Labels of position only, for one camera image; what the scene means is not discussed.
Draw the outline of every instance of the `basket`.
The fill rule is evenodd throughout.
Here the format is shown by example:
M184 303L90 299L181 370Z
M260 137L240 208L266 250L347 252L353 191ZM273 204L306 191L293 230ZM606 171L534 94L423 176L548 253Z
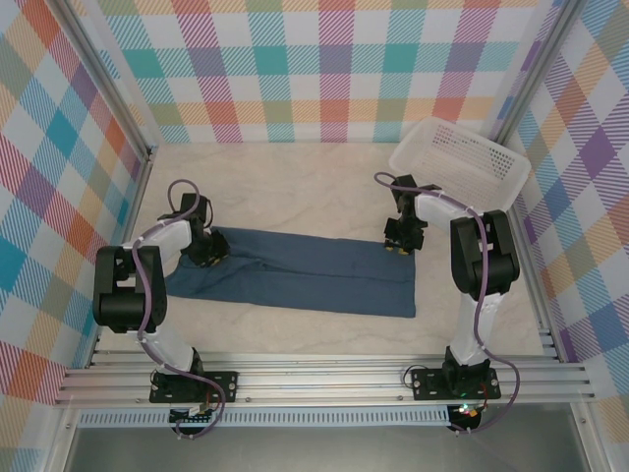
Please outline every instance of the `basket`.
M476 211L507 211L531 170L531 162L439 118L418 123L389 159L398 174L412 174L418 185L435 184Z

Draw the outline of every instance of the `marble floor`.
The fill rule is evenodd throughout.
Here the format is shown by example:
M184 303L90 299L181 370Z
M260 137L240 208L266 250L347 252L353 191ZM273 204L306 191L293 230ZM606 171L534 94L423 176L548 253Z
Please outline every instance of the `marble floor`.
M213 203L214 224L328 238L381 241L394 216L389 191L374 172L389 170L395 145L243 144L161 147L136 225L139 234L168 211L166 188L194 180ZM174 201L187 191L175 189ZM459 292L450 275L449 241L429 228L416 253L414 319L259 307L169 297L168 320L197 349L312 354L441 354L456 326ZM176 262L167 268L172 270ZM501 354L542 352L521 277L497 316L489 346ZM105 330L100 348L135 348Z

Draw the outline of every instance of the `purple cable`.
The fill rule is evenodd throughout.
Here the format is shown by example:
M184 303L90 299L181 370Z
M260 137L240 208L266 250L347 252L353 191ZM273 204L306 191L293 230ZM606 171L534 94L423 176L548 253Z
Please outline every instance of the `purple cable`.
M481 310L483 309L483 301L485 300L485 296L487 292L487 278L488 278L488 269L489 269L489 248L487 245L487 234L485 232L485 225L483 224L483 221L481 220L481 217L479 216L478 213L476 213L469 206L463 205L462 203L453 199L452 197L449 197L445 194L440 194L439 192L435 192L431 190L424 190L424 189L412 188L412 187L401 187L399 185L387 184L386 182L381 181L378 177L389 177L395 180L396 177L393 174L390 174L388 172L376 172L373 175L373 179L378 184L384 187L388 187L391 190L399 190L402 192L413 192L416 194L424 194L424 195L429 195L431 197L435 197L437 199L442 199L445 202L448 202L449 204L453 204L454 206L461 208L462 210L467 212L471 217L474 218L476 223L479 225L479 230L481 232L481 245L483 247L483 276L481 278L481 293L479 295L479 301L476 306L476 310L474 312L474 337L476 339L476 342L479 343L479 346L481 346L481 348L486 353L489 359L499 362L500 364L505 364L509 366L511 369L513 369L513 372L515 373L515 388L513 389L513 395L511 395L511 398L509 399L509 401L507 402L507 404L505 405L502 411L500 411L497 415L491 418L491 420L489 420L484 425L473 430L474 433L480 433L481 431L484 431L487 428L490 428L491 426L496 424L504 415L507 414L507 412L513 406L513 403L515 402L515 399L517 398L518 393L520 392L520 371L518 371L518 368L511 361L508 361L507 359L496 356L491 351L489 351L485 347L485 343L483 342L483 340L481 339L481 335L479 334L479 322L481 320ZM457 427L456 425L452 425L452 427L458 431L467 431L468 434L472 433L472 430L464 430L463 428Z
M216 382L211 381L210 379L206 379L204 377L200 377L200 376L196 376L194 374L191 374L190 372L186 372L186 371L182 371L180 369L177 369L173 366L169 366L168 364L165 364L164 361L162 359L159 358L159 356L157 354L155 354L152 349L145 343L145 339L143 337L144 335L144 331L146 330L146 326L148 325L148 321L150 320L150 311L152 308L152 300L151 300L151 292L150 292L150 285L148 284L148 277L146 276L146 272L144 271L144 267L142 266L142 263L140 261L140 257L138 256L138 248L140 247L140 244L142 243L142 241L146 238L148 238L149 236L151 236L155 231L157 231L158 229L161 229L165 226L168 226L169 224L173 224L177 221L181 221L182 219L186 218L188 215L190 215L193 211L195 211L195 209L197 208L197 206L199 205L199 201L200 201L200 192L199 192L199 187L197 187L197 185L192 182L191 180L188 179L177 179L175 180L173 183L171 183L168 186L168 203L170 204L171 208L173 208L172 205L172 199L171 199L171 192L172 189L175 185L180 184L180 183L185 183L190 185L193 189L195 189L195 193L197 194L197 197L195 198L195 204L188 209L187 211L184 211L182 214L178 214L177 216L175 216L173 219L168 219L165 222L156 224L155 226L149 228L147 231L145 231L142 236L140 236L135 242L134 245L131 248L131 255L133 257L134 263L136 264L136 272L138 273L138 275L140 276L140 279L142 281L142 284L144 286L144 317L142 319L142 323L140 324L140 328L138 329L138 341L140 342L140 346L143 348L144 352L146 353L146 355L152 359L156 364L162 366L164 369L174 373L174 374L178 374L182 377L187 377L188 379L192 379L195 381L199 381L199 382L204 382L208 385L210 385L212 388L215 388L216 390L218 390L218 394L220 395L220 410L218 412L218 414L216 415L216 417L214 418L214 420L207 425L205 428L203 428L200 432L196 433L195 435L188 435L188 436L184 436L181 431L179 431L179 424L181 423L181 420L178 421L177 423L175 423L175 431L177 432L177 435L179 435L179 438L187 438L189 440L195 440L196 438L200 438L201 436L206 435L207 433L209 433L214 426L216 426L216 423L218 423L220 421L220 419L223 416L223 412L225 411L225 391L223 390L223 388Z

